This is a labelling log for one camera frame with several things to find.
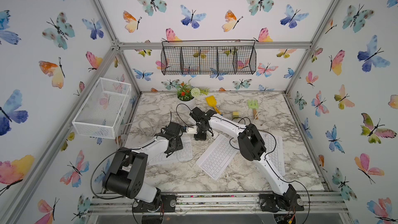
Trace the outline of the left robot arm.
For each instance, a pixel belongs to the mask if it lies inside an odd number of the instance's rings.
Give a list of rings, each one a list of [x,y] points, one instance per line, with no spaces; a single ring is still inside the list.
[[[169,157],[182,150],[181,137],[186,131],[186,127],[171,122],[143,146],[119,148],[105,174],[102,187],[123,197],[137,200],[144,205],[145,211],[158,211],[162,206],[161,190],[144,182],[148,161],[161,153]]]

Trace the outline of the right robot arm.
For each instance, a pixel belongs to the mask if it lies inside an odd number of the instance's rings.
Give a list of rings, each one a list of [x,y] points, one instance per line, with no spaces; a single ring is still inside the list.
[[[240,154],[253,162],[271,186],[271,194],[259,195],[263,212],[304,211],[304,203],[290,182],[278,172],[268,153],[265,142],[254,124],[243,125],[217,114],[214,110],[204,112],[198,107],[190,111],[198,135],[206,137],[207,131],[218,131],[237,139]]]

